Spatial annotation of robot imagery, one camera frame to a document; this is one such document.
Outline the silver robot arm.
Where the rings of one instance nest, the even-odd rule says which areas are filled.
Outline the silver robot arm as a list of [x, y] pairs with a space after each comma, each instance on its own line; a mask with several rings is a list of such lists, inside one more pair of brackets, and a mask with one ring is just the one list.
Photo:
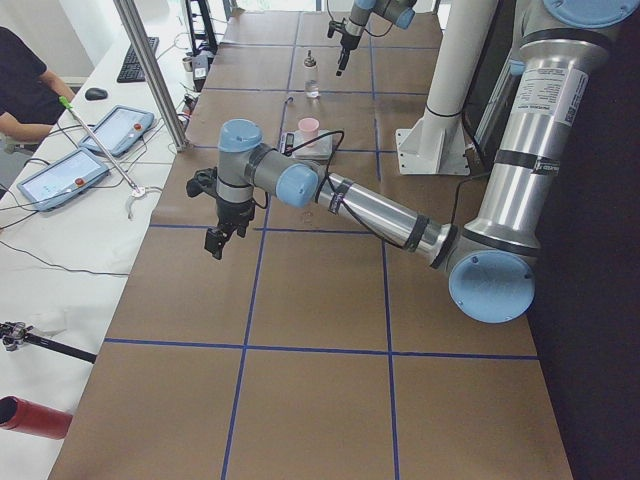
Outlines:
[[327, 166], [266, 145], [258, 125], [233, 119], [221, 129], [218, 164], [199, 171], [187, 193], [216, 202], [218, 223], [205, 247], [220, 258], [253, 220], [253, 194], [310, 203], [348, 218], [397, 249], [423, 256], [447, 277], [449, 295], [468, 317], [503, 323], [535, 295], [535, 235], [549, 189], [591, 73], [609, 58], [635, 1], [519, 1], [504, 68], [519, 80], [476, 217], [464, 226], [417, 211], [437, 196], [437, 176], [464, 166], [463, 104], [497, 10], [494, 1], [453, 3], [422, 117], [396, 133], [401, 202], [333, 173]]
[[391, 26], [406, 30], [415, 16], [415, 4], [411, 0], [356, 0], [346, 19], [331, 19], [327, 37], [332, 38], [336, 33], [341, 36], [336, 75], [340, 77], [346, 70], [350, 54], [358, 48], [372, 14], [388, 21]]

